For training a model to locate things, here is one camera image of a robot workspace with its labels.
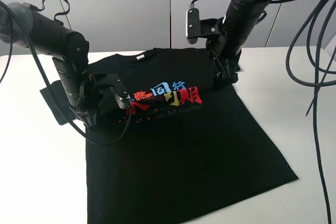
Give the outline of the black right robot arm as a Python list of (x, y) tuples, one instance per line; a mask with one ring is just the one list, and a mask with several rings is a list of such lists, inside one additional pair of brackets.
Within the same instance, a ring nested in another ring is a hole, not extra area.
[[(324, 82), (316, 80), (313, 83), (302, 81), (293, 75), (289, 66), (290, 55), (295, 43), (304, 29), (314, 24), (315, 18), (328, 1), (320, 0), (300, 27), (287, 52), (286, 70), (288, 75), (293, 81), (306, 87), (321, 88), (335, 85), (335, 81)], [(238, 70), (241, 48), (253, 28), (257, 25), (265, 8), (269, 4), (277, 2), (278, 0), (231, 0), (225, 16), (217, 22), (216, 39), (207, 41), (210, 55), (214, 57), (216, 66), (219, 67), (219, 72), (214, 77), (215, 87), (221, 88), (224, 85), (237, 82), (238, 75), (236, 72)]]

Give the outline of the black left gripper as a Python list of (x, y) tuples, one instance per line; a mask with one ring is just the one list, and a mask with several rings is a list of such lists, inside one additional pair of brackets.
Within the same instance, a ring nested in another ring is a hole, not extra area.
[(107, 73), (72, 74), (67, 78), (69, 107), (89, 133), (97, 125), (97, 117), (105, 111), (103, 102), (109, 89), (110, 75)]

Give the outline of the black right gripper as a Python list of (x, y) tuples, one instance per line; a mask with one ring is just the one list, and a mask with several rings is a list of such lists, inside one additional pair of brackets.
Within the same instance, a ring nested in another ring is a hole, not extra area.
[(239, 60), (241, 48), (235, 51), (223, 35), (219, 35), (215, 40), (207, 40), (206, 48), (209, 56), (215, 61), (212, 90), (220, 90), (225, 84), (234, 84), (238, 81)]

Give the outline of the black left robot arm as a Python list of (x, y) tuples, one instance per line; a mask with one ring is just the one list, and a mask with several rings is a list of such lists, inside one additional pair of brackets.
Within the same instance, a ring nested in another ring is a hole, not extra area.
[(90, 73), (89, 43), (81, 33), (27, 3), (1, 3), (1, 41), (30, 50), (34, 58), (51, 56), (71, 112), (87, 128), (96, 125), (102, 98), (99, 81), (107, 75)]

